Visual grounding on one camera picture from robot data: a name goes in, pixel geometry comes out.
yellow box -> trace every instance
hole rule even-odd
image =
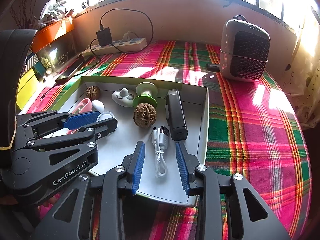
[[[25,73],[19,82],[18,96],[17,96],[17,107],[22,110],[22,108],[29,101],[34,92],[38,88],[38,80],[35,76],[35,72],[30,68],[27,73]]]

orange box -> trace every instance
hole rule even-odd
[[[36,33],[31,45],[32,51],[37,53],[39,50],[43,49],[62,35],[72,31],[74,28],[71,16],[50,24]]]

curtain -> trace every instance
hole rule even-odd
[[[320,121],[320,25],[312,8],[305,13],[291,63],[278,81],[302,129]]]

walnut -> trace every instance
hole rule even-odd
[[[85,93],[87,98],[89,98],[91,101],[98,100],[100,97],[100,88],[97,86],[88,87]]]
[[[148,103],[138,104],[134,113],[133,120],[139,127],[149,128],[156,121],[157,113],[155,108]]]

white cord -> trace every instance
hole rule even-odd
[[[158,130],[156,130],[156,128],[154,128],[154,130],[151,133],[151,138],[152,138],[152,143],[155,147],[155,168],[156,168],[156,178],[163,178],[167,175],[167,165],[164,161],[164,150],[168,147],[168,139],[169,137],[161,132],[161,128],[158,128]]]
[[[122,41],[122,42],[126,42],[126,41],[131,40],[131,38],[130,38],[130,33],[136,35],[137,38],[139,38],[139,36],[138,36],[136,33],[134,33],[134,32],[127,32],[127,33],[125,33],[125,34],[123,35],[123,38],[122,38],[121,41]]]

